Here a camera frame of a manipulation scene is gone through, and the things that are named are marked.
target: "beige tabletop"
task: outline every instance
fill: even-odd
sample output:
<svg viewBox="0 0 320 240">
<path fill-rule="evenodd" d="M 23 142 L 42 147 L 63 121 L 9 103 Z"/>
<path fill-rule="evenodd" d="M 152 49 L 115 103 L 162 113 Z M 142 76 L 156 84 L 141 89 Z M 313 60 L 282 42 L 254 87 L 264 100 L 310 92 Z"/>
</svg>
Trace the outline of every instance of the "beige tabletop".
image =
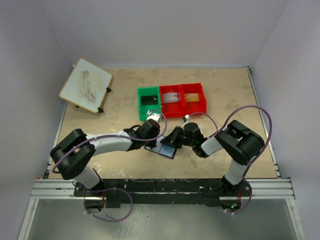
<svg viewBox="0 0 320 240">
<path fill-rule="evenodd" d="M 137 88 L 161 85 L 201 83 L 207 100 L 207 113 L 221 127 L 235 109 L 256 104 L 254 92 L 245 68 L 130 68 L 106 69 L 113 75 L 111 92 L 102 103 L 104 113 L 92 113 L 68 103 L 61 126 L 58 143 L 72 130 L 81 128 L 88 134 L 110 134 L 141 124 L 138 114 Z M 244 109 L 234 115 L 264 140 L 266 134 L 257 109 Z M 206 116 L 192 117 L 203 135 L 215 132 Z M 180 118 L 169 118 L 166 135 Z M 191 147 L 178 149 L 174 159 L 166 158 L 143 148 L 128 152 L 109 152 L 93 157 L 89 166 L 101 178 L 221 178 L 227 171 L 231 158 L 224 150 L 199 158 Z M 270 149 L 267 148 L 247 173 L 248 178 L 276 178 Z M 50 173 L 50 179 L 62 178 Z"/>
</svg>

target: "metal frame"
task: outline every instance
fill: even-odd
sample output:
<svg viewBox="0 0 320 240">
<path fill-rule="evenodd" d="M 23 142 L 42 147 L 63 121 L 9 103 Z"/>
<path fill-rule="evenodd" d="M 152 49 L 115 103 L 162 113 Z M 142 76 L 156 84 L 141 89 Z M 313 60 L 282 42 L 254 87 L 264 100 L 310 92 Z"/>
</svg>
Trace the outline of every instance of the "metal frame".
<svg viewBox="0 0 320 240">
<path fill-rule="evenodd" d="M 253 89 L 254 97 L 257 105 L 260 105 L 257 92 L 253 83 L 251 76 L 251 69 L 247 66 L 244 67 L 247 69 L 248 77 Z M 62 123 L 64 120 L 65 112 L 67 109 L 67 102 L 65 104 L 60 123 L 57 129 L 57 133 L 54 139 L 53 147 L 57 144 Z M 268 135 L 268 129 L 266 126 L 265 119 L 259 111 L 261 121 L 264 127 L 266 135 Z M 269 143 L 270 152 L 276 174 L 278 178 L 275 179 L 247 179 L 252 187 L 252 199 L 285 199 L 290 218 L 294 227 L 294 231 L 298 240 L 305 240 L 305 233 L 302 227 L 301 219 L 299 212 L 295 203 L 295 194 L 293 186 L 290 179 L 281 179 L 279 172 L 278 164 L 274 155 L 271 142 Z M 48 167 L 46 173 L 51 169 L 52 159 L 49 157 Z M 29 233 L 32 227 L 33 219 L 37 210 L 39 200 L 84 200 L 84 197 L 74 197 L 75 187 L 72 184 L 72 180 L 63 180 L 63 179 L 36 179 L 34 181 L 34 186 L 30 195 L 29 205 L 24 217 L 22 228 L 18 240 L 27 240 Z M 100 197 L 86 197 L 87 200 L 97 200 L 101 199 Z M 220 200 L 234 200 L 234 197 L 220 197 Z"/>
</svg>

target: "black object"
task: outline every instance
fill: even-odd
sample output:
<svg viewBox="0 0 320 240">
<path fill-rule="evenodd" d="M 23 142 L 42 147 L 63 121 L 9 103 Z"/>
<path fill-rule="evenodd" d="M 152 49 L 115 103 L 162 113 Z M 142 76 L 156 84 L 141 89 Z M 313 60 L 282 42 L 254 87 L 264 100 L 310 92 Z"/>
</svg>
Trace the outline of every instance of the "black object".
<svg viewBox="0 0 320 240">
<path fill-rule="evenodd" d="M 214 136 L 226 152 L 240 165 L 247 165 L 264 147 L 264 140 L 254 131 L 237 120 L 227 125 L 225 130 Z M 187 123 L 182 129 L 175 129 L 161 143 L 180 149 L 182 145 L 192 147 L 194 153 L 200 158 L 208 155 L 202 150 L 201 145 L 207 140 L 198 125 L 194 122 Z"/>
<path fill-rule="evenodd" d="M 200 158 L 207 158 L 208 155 L 201 149 L 201 144 L 207 140 L 201 133 L 195 122 L 187 123 L 182 129 L 176 126 L 175 129 L 160 142 L 172 148 L 180 149 L 182 145 L 192 147 L 193 152 Z"/>
<path fill-rule="evenodd" d="M 231 213 L 237 211 L 238 209 L 241 208 L 241 201 L 234 201 L 234 200 L 222 200 L 221 202 L 221 207 L 223 210 L 227 209 Z"/>
<path fill-rule="evenodd" d="M 85 200 L 85 207 L 90 209 L 90 213 L 98 213 L 105 208 L 105 204 L 101 200 Z"/>
<path fill-rule="evenodd" d="M 101 197 L 102 193 L 87 192 L 80 183 L 74 190 L 75 197 Z M 248 184 L 243 181 L 236 190 L 227 193 L 221 179 L 103 179 L 103 186 L 92 190 L 120 188 L 126 190 L 134 204 L 201 204 L 220 207 L 220 197 L 249 197 Z M 121 191 L 106 193 L 106 208 L 120 208 L 130 204 L 128 196 Z"/>
<path fill-rule="evenodd" d="M 87 140 L 86 134 L 81 129 L 75 129 L 66 136 L 50 152 L 50 156 L 56 164 L 74 146 Z M 58 166 L 64 180 L 73 179 L 78 176 L 86 167 L 89 160 L 95 153 L 95 146 L 90 143 L 83 145 L 77 152 L 71 153 Z"/>
<path fill-rule="evenodd" d="M 142 96 L 141 97 L 141 104 L 142 105 L 155 105 L 155 104 L 158 104 L 158 96 L 157 95 Z"/>
<path fill-rule="evenodd" d="M 233 120 L 227 128 L 219 132 L 215 139 L 240 165 L 247 165 L 264 147 L 264 140 L 254 131 Z"/>
<path fill-rule="evenodd" d="M 103 112 L 104 112 L 104 109 L 101 107 L 98 107 L 98 113 L 103 113 Z"/>
<path fill-rule="evenodd" d="M 150 152 L 152 152 L 152 153 L 154 153 L 154 154 L 159 154 L 159 155 L 164 156 L 164 157 L 166 157 L 166 158 L 174 159 L 174 158 L 175 158 L 175 155 L 176 155 L 176 152 L 177 152 L 177 148 L 172 147 L 172 146 L 168 146 L 168 145 L 166 145 L 165 147 L 167 147 L 167 148 L 172 148 L 172 149 L 173 149 L 173 153 L 172 153 L 171 156 L 168 156 L 168 155 L 165 155 L 165 154 L 162 154 L 162 153 L 161 153 L 161 148 L 162 148 L 162 146 L 161 146 L 159 152 L 153 151 L 152 147 L 149 147 L 149 148 L 148 148 L 148 146 L 144 146 L 144 149 L 145 149 L 145 150 L 148 150 L 148 151 L 150 151 Z"/>
<path fill-rule="evenodd" d="M 160 125 L 153 119 L 149 119 L 144 122 L 141 126 L 134 130 L 137 125 L 126 128 L 123 131 L 126 132 L 130 137 L 137 139 L 153 139 L 160 133 Z M 143 146 L 148 146 L 154 148 L 156 146 L 157 140 L 152 141 L 135 141 L 132 140 L 132 144 L 127 151 L 137 150 Z"/>
</svg>

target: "purple cable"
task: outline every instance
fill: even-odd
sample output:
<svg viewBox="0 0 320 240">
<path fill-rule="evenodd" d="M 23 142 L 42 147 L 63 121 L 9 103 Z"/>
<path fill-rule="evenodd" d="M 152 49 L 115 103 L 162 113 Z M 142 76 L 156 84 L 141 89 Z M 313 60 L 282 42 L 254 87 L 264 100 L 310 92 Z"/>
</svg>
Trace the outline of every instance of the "purple cable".
<svg viewBox="0 0 320 240">
<path fill-rule="evenodd" d="M 85 188 L 87 191 L 91 192 L 91 193 L 103 193 L 103 192 L 108 192 L 108 191 L 114 191 L 114 190 L 117 190 L 117 191 L 120 191 L 120 192 L 123 192 L 125 193 L 129 199 L 130 199 L 130 210 L 129 212 L 122 218 L 119 218 L 119 219 L 106 219 L 104 217 L 101 217 L 101 216 L 97 216 L 91 212 L 89 212 L 87 206 L 86 206 L 86 201 L 83 202 L 83 206 L 84 206 L 84 210 L 87 214 L 89 214 L 90 216 L 96 218 L 96 219 L 99 219 L 99 220 L 102 220 L 102 221 L 105 221 L 105 222 L 109 222 L 109 223 L 116 223 L 116 222 L 120 222 L 124 219 L 126 219 L 127 217 L 129 217 L 129 215 L 131 214 L 131 211 L 132 209 L 134 208 L 134 201 L 132 199 L 132 197 L 130 196 L 130 194 L 126 191 L 126 190 L 123 190 L 121 188 L 117 188 L 117 187 L 114 187 L 114 188 L 107 188 L 107 189 L 103 189 L 103 190 L 90 190 L 90 189 L 87 189 L 84 185 L 82 185 L 83 188 Z"/>
<path fill-rule="evenodd" d="M 195 114 L 201 114 L 201 115 L 206 115 L 214 124 L 215 128 L 216 128 L 216 131 L 219 131 L 219 128 L 218 128 L 218 125 L 216 124 L 215 120 L 207 113 L 203 112 L 203 111 L 196 111 L 196 112 L 193 112 L 191 114 L 189 114 L 189 116 L 193 116 Z"/>
<path fill-rule="evenodd" d="M 149 142 L 149 141 L 153 141 L 153 140 L 157 140 L 158 138 L 162 137 L 166 130 L 167 130 L 167 118 L 166 116 L 163 114 L 162 111 L 160 111 L 159 109 L 151 109 L 152 111 L 158 111 L 163 119 L 164 119 L 164 129 L 163 132 L 161 134 L 159 134 L 158 136 L 154 137 L 154 138 L 150 138 L 150 139 L 140 139 L 140 138 L 136 138 L 136 137 L 130 137 L 130 136 L 124 136 L 124 135 L 117 135 L 117 134 L 105 134 L 105 135 L 101 135 L 98 136 L 97 138 L 92 137 L 90 139 L 84 140 L 83 142 L 79 143 L 78 145 L 74 146 L 70 151 L 68 151 L 65 155 L 63 155 L 59 161 L 53 166 L 52 168 L 52 172 L 55 174 L 59 174 L 59 171 L 56 171 L 57 167 L 60 165 L 60 163 L 66 159 L 66 157 L 68 157 L 70 154 L 72 154 L 76 149 L 82 147 L 83 145 L 95 140 L 95 139 L 103 139 L 103 138 L 123 138 L 123 139 L 130 139 L 130 140 L 134 140 L 134 141 L 140 141 L 140 142 Z"/>
</svg>

